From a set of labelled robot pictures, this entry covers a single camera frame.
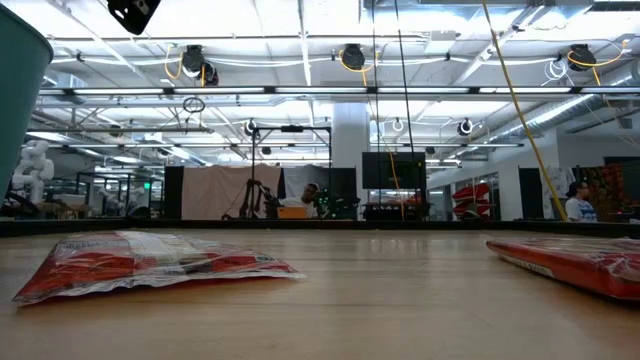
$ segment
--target orange box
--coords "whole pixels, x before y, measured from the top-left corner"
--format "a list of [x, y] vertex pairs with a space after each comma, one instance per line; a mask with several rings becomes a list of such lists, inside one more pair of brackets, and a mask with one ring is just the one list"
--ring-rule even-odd
[[303, 207], [279, 207], [278, 219], [306, 219], [307, 209]]

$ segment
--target red object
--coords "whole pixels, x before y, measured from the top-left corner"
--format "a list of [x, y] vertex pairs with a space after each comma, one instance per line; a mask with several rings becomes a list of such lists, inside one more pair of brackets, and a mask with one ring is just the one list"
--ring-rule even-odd
[[13, 301], [245, 277], [304, 275], [271, 256], [215, 241], [133, 231], [74, 235], [56, 244]]
[[614, 298], [640, 300], [640, 241], [491, 239], [487, 247], [528, 270]]
[[[473, 200], [466, 200], [466, 201], [459, 202], [456, 205], [456, 207], [453, 208], [453, 213], [456, 214], [456, 216], [461, 216], [462, 214], [464, 214], [465, 211], [467, 211], [467, 208], [469, 207], [469, 205], [473, 203], [474, 203]], [[489, 209], [491, 209], [491, 204], [489, 204], [489, 201], [484, 199], [476, 200], [475, 204], [477, 208], [476, 213], [478, 215], [482, 215], [485, 212], [489, 211]]]
[[453, 194], [452, 198], [455, 201], [465, 200], [465, 199], [481, 199], [485, 195], [489, 193], [489, 185], [487, 184], [478, 184], [476, 186], [467, 186], [465, 188], [460, 189], [458, 192]]

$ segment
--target white pipe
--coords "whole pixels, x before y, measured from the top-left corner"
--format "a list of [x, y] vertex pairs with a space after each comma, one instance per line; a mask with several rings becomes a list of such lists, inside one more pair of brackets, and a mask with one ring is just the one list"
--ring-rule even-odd
[[68, 7], [58, 4], [55, 0], [48, 0], [48, 2], [49, 4], [51, 4], [51, 6], [53, 6], [53, 8], [58, 10], [62, 15], [68, 17], [69, 19], [73, 20], [73, 22], [83, 27], [90, 34], [91, 38], [93, 38], [95, 42], [100, 44], [105, 50], [107, 50], [116, 59], [120, 60], [120, 62], [125, 64], [127, 67], [129, 67], [129, 69], [131, 69], [131, 71], [133, 71], [136, 75], [145, 79], [151, 85], [155, 85], [155, 83], [151, 81], [151, 79], [149, 79], [145, 74], [143, 74], [138, 67], [136, 67], [134, 64], [129, 62], [127, 59], [125, 59], [122, 55], [120, 55], [120, 53], [118, 53], [113, 47], [111, 47], [111, 45], [107, 44], [107, 42], [104, 41], [98, 34], [93, 32], [93, 30], [91, 30], [88, 26], [82, 23], [82, 21], [78, 20], [75, 16], [73, 16], [71, 14], [71, 10]]

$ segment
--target metal pole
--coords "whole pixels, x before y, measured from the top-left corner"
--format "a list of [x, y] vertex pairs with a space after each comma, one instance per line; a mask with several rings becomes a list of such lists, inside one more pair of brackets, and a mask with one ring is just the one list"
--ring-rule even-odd
[[258, 129], [254, 129], [251, 133], [251, 206], [249, 206], [249, 209], [251, 210], [251, 218], [253, 218], [254, 207], [253, 190], [255, 189], [255, 186], [253, 186], [253, 183], [256, 180], [256, 133], [258, 133]]
[[164, 181], [160, 181], [160, 216], [164, 217]]
[[333, 193], [333, 182], [331, 180], [331, 178], [333, 178], [333, 153], [331, 146], [333, 145], [333, 143], [331, 130], [327, 130], [327, 132], [329, 133], [329, 202], [331, 202], [331, 194]]
[[[107, 191], [107, 178], [104, 178], [104, 191]], [[106, 210], [107, 207], [107, 196], [103, 196], [102, 197], [102, 215], [104, 215], [104, 212]]]
[[153, 194], [153, 178], [151, 178], [151, 180], [149, 180], [149, 204], [148, 204], [149, 219], [151, 219], [151, 194]]
[[127, 175], [127, 195], [124, 202], [124, 216], [127, 216], [127, 208], [129, 207], [129, 193], [131, 192], [131, 174]]

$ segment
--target desk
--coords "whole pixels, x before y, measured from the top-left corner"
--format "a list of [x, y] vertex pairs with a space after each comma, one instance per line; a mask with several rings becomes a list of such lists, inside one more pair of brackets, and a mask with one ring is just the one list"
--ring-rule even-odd
[[308, 278], [192, 282], [17, 310], [11, 297], [59, 236], [2, 239], [0, 358], [635, 360], [640, 353], [637, 307], [501, 261], [479, 232], [173, 233], [277, 256]]

